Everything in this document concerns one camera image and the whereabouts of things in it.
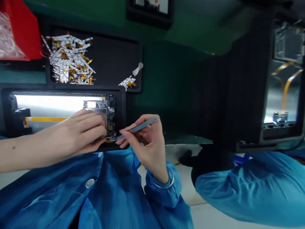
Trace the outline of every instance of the finger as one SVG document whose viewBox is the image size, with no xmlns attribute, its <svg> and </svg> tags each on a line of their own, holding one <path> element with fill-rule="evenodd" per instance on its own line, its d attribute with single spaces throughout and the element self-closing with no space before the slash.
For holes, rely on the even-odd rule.
<svg viewBox="0 0 305 229">
<path fill-rule="evenodd" d="M 128 126 L 128 127 L 124 128 L 124 129 L 120 130 L 120 133 L 122 133 L 123 131 L 129 131 L 129 130 L 131 130 L 132 128 L 135 128 L 135 127 L 138 126 L 138 125 L 139 125 L 139 124 L 136 124 L 136 123 L 131 124 L 130 126 Z M 142 128 L 141 130 L 144 131 L 144 132 L 148 132 L 148 131 L 150 131 L 151 129 L 152 129 L 152 127 L 151 127 L 150 125 L 148 125 L 148 126 Z"/>
<path fill-rule="evenodd" d="M 115 143 L 116 143 L 117 145 L 120 145 L 120 144 L 122 144 L 124 141 L 126 141 L 126 139 L 125 139 L 125 138 L 122 138 L 122 139 L 117 140 Z"/>
<path fill-rule="evenodd" d="M 94 127 L 97 127 L 97 126 L 102 126 L 105 128 L 104 119 L 100 115 L 96 115 L 93 117 L 89 117 L 85 120 L 82 120 L 77 125 L 78 125 L 78 129 L 81 133 L 85 132 L 87 130 L 90 130 Z"/>
<path fill-rule="evenodd" d="M 135 124 L 140 125 L 141 123 L 156 116 L 158 117 L 159 120 L 150 125 L 152 128 L 152 135 L 154 137 L 162 137 L 163 136 L 162 123 L 160 120 L 160 116 L 157 114 L 144 114 L 135 122 Z"/>
<path fill-rule="evenodd" d="M 121 145 L 120 145 L 120 148 L 121 149 L 124 149 L 126 146 L 129 145 L 129 142 L 127 140 L 125 140 Z"/>
<path fill-rule="evenodd" d="M 105 137 L 107 130 L 103 126 L 96 126 L 92 129 L 87 130 L 86 132 L 81 133 L 79 143 L 82 145 L 87 145 L 99 137 Z"/>
<path fill-rule="evenodd" d="M 144 145 L 147 145 L 149 142 L 147 142 L 145 139 L 143 139 L 143 135 L 145 134 L 145 132 L 139 131 L 137 133 L 134 133 L 133 135 L 136 137 L 136 139 L 140 142 L 143 143 Z M 124 139 L 120 139 L 123 140 L 121 143 L 116 143 L 118 145 L 120 145 L 120 148 L 125 148 L 126 146 L 129 145 L 129 142 L 124 138 Z"/>
<path fill-rule="evenodd" d="M 80 122 L 80 121 L 83 121 L 87 118 L 90 118 L 90 117 L 93 117 L 93 116 L 96 116 L 96 115 L 98 115 L 98 113 L 90 112 L 90 113 L 83 114 L 83 115 L 78 116 L 78 117 L 74 117 L 73 120 L 75 120 L 76 122 Z"/>
<path fill-rule="evenodd" d="M 122 134 L 139 158 L 138 154 L 141 155 L 141 153 L 145 151 L 145 147 L 137 140 L 137 138 L 132 133 L 124 131 Z"/>
<path fill-rule="evenodd" d="M 140 132 L 142 132 L 142 133 L 147 133 L 147 132 L 149 132 L 149 131 L 151 131 L 151 129 L 152 129 L 152 127 L 151 127 L 151 125 L 148 125 L 147 127 L 144 127 L 144 128 L 142 128 L 141 130 L 138 130 L 137 132 L 132 132 L 132 130 L 130 131 L 131 133 L 140 133 Z"/>
<path fill-rule="evenodd" d="M 81 109 L 80 111 L 76 112 L 74 115 L 72 115 L 70 118 L 75 118 L 84 114 L 92 113 L 92 110 L 86 110 L 86 109 Z"/>
<path fill-rule="evenodd" d="M 138 132 L 133 133 L 133 135 L 138 139 L 138 141 L 141 140 L 141 138 L 142 138 L 142 136 L 143 136 L 144 134 L 145 134 L 145 132 L 142 131 L 142 130 L 139 130 Z M 116 144 L 117 144 L 117 145 L 120 145 L 120 144 L 122 144 L 124 141 L 125 141 L 125 138 L 119 139 L 119 140 L 116 141 Z"/>
<path fill-rule="evenodd" d="M 124 129 L 120 130 L 120 133 L 122 133 L 123 131 L 129 131 L 129 130 L 131 130 L 132 128 L 135 128 L 136 126 L 137 126 L 137 124 L 133 123 L 133 124 L 131 124 L 130 126 L 128 126 L 128 127 L 124 128 Z"/>
<path fill-rule="evenodd" d="M 107 141 L 106 138 L 99 139 L 98 141 L 94 143 L 89 143 L 87 146 L 85 146 L 83 149 L 79 150 L 73 156 L 85 154 L 85 153 L 91 153 L 99 149 L 101 144 L 105 143 Z"/>
</svg>

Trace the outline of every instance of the black holder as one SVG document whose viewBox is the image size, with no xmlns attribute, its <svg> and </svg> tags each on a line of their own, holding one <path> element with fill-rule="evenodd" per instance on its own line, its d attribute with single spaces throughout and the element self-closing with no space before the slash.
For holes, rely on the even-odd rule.
<svg viewBox="0 0 305 229">
<path fill-rule="evenodd" d="M 7 138 L 31 134 L 29 129 L 23 128 L 23 118 L 29 115 L 29 111 L 16 111 L 12 104 L 10 94 L 12 92 L 63 92 L 82 94 L 113 94 L 116 96 L 116 126 L 117 129 L 126 127 L 126 91 L 124 87 L 107 87 L 98 85 L 74 85 L 67 88 L 64 84 L 0 84 L 0 133 Z M 96 152 L 120 150 L 115 143 L 104 143 Z"/>
</svg>

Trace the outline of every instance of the white button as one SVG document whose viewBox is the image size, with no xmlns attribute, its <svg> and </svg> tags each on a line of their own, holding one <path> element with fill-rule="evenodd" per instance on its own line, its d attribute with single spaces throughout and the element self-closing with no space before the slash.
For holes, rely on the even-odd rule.
<svg viewBox="0 0 305 229">
<path fill-rule="evenodd" d="M 94 184 L 95 180 L 94 179 L 90 179 L 86 182 L 86 188 L 90 188 L 93 184 Z"/>
</svg>

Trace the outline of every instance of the circuit board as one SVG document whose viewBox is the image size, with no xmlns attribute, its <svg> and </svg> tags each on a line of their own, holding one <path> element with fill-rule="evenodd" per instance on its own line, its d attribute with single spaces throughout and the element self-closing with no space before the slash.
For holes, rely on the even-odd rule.
<svg viewBox="0 0 305 229">
<path fill-rule="evenodd" d="M 108 138 L 116 138 L 117 132 L 115 128 L 116 102 L 114 95 L 102 95 L 102 100 L 84 100 L 83 108 L 100 113 L 107 126 Z"/>
</svg>

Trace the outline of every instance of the right hand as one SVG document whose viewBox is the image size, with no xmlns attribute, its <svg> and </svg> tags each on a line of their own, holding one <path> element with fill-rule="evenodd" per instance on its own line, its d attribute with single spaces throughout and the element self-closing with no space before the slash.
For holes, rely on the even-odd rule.
<svg viewBox="0 0 305 229">
<path fill-rule="evenodd" d="M 166 168 L 165 141 L 162 131 L 162 123 L 159 117 L 157 122 L 147 126 L 136 133 L 128 132 L 141 123 L 158 116 L 157 114 L 144 114 L 134 124 L 120 130 L 124 139 L 116 143 L 120 148 L 131 145 L 139 161 L 147 168 L 153 176 L 161 183 L 168 182 L 169 176 Z"/>
</svg>

